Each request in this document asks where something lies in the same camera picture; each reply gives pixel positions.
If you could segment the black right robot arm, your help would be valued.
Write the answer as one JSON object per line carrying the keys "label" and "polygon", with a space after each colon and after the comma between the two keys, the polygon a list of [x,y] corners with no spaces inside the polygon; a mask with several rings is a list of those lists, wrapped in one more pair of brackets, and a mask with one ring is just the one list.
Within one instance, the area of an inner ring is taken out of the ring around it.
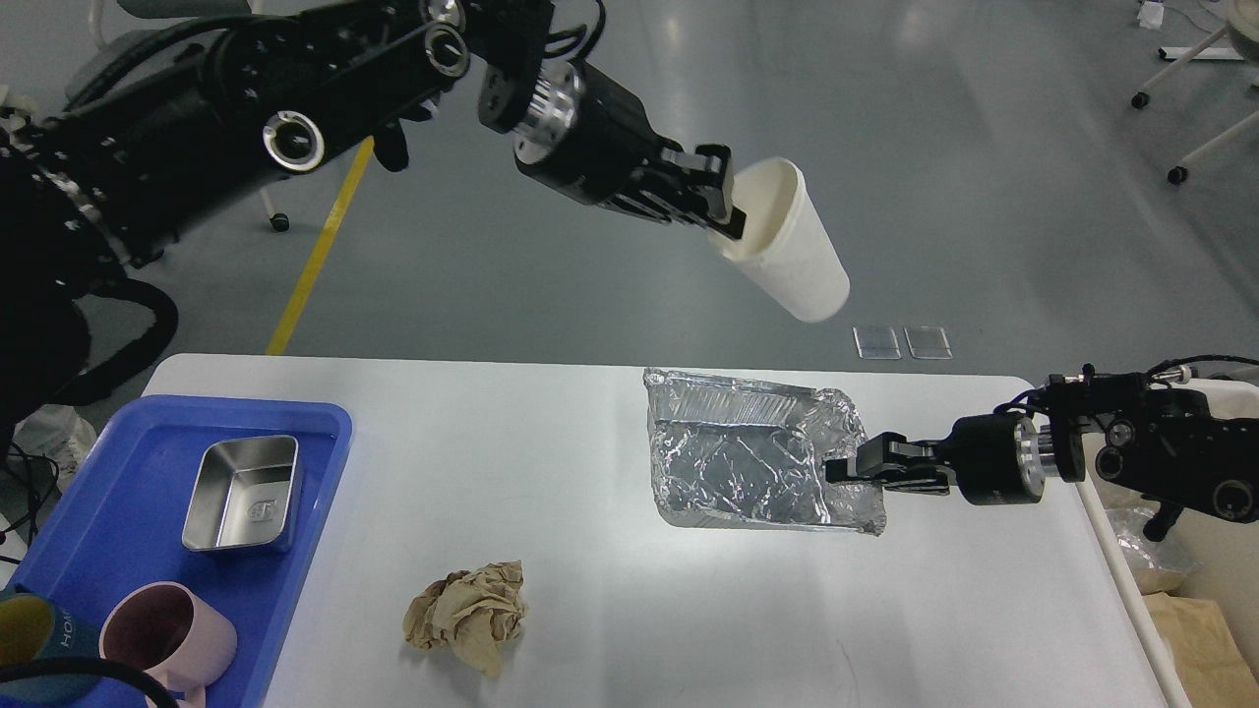
{"label": "black right robot arm", "polygon": [[1089,475],[1138,493],[1157,510],[1148,540],[1165,540],[1186,510],[1238,524],[1256,520],[1256,417],[1212,409],[1194,388],[1201,357],[1144,370],[1050,375],[990,413],[957,420],[940,440],[884,432],[823,462],[832,484],[922,495],[959,490],[974,505],[1042,500],[1047,477]]}

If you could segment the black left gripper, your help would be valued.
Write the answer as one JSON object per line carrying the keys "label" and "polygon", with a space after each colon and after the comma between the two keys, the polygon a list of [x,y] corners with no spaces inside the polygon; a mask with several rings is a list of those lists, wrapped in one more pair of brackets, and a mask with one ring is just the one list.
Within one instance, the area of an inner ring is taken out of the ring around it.
{"label": "black left gripper", "polygon": [[656,134],[637,97],[583,60],[545,66],[512,130],[522,175],[585,207],[679,220],[742,241],[731,147],[692,151]]}

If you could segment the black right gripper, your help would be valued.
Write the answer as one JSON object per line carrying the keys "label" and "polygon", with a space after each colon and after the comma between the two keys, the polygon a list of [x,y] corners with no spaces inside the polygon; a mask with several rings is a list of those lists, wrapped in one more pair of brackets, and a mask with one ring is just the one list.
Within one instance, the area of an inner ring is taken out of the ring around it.
{"label": "black right gripper", "polygon": [[963,417],[949,432],[946,461],[938,441],[884,432],[860,443],[854,456],[823,461],[823,480],[918,495],[949,495],[958,488],[974,505],[1037,503],[1051,475],[1041,437],[1024,413]]}

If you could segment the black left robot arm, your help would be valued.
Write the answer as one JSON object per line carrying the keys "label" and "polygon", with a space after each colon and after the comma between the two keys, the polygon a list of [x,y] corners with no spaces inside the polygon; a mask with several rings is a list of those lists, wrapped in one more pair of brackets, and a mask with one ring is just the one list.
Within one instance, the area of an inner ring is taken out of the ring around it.
{"label": "black left robot arm", "polygon": [[130,278],[271,183],[374,141],[408,166],[404,121],[485,60],[478,120],[517,170],[580,205],[742,243],[731,152],[656,134],[637,94],[585,62],[593,30],[550,1],[350,1],[206,15],[107,60],[62,115],[3,130],[3,445],[45,404],[108,397],[156,360],[178,309]]}

